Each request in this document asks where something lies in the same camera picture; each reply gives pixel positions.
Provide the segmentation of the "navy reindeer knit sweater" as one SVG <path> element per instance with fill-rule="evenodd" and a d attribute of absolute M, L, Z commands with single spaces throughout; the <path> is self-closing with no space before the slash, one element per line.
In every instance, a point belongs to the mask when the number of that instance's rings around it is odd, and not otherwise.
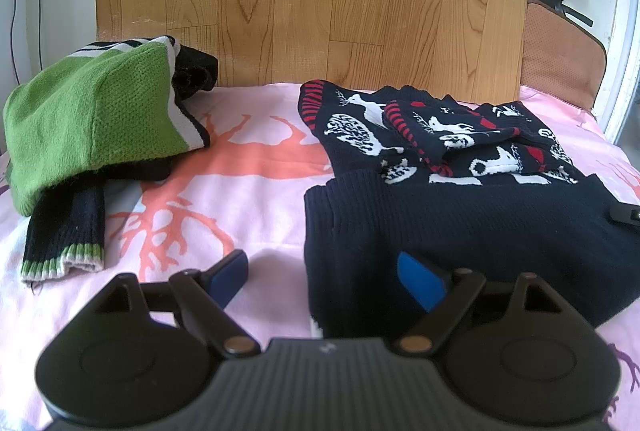
<path fill-rule="evenodd" d="M 540 275 L 593 326 L 639 296 L 639 231 L 520 102 L 305 83 L 298 113 L 333 177 L 304 197 L 310 316 L 327 338 L 406 333 L 456 269 Z"/>

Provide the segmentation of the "brown mesh cushion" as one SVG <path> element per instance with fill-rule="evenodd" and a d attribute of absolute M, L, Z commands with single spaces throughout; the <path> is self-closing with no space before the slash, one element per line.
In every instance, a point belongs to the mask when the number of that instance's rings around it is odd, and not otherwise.
<path fill-rule="evenodd" d="M 602 43 L 538 0 L 528 0 L 521 84 L 591 110 L 606 70 Z"/>

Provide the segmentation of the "pink bedsheet with coral print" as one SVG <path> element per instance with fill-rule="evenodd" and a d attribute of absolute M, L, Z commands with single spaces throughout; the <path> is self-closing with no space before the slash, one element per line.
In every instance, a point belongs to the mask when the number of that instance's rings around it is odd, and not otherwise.
<path fill-rule="evenodd" d="M 18 277 L 28 222 L 1 195 L 1 425 L 41 430 L 50 415 L 35 384 L 41 351 L 113 276 L 166 281 L 235 249 L 250 260 L 230 315 L 259 342 L 310 338 L 303 261 L 304 196 L 326 183 L 326 152 L 297 112 L 295 84 L 218 88 L 188 106 L 213 139 L 160 183 L 106 188 L 105 267 L 29 287 Z"/>

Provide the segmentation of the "green black striped sweater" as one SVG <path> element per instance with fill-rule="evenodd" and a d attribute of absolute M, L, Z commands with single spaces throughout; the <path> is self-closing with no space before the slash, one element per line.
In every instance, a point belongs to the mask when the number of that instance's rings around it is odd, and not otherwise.
<path fill-rule="evenodd" d="M 54 281 L 104 267 L 109 180 L 165 180 L 209 134 L 186 109 L 218 61 L 171 35 L 95 42 L 19 85 L 3 108 L 15 210 L 27 217 L 20 276 Z"/>

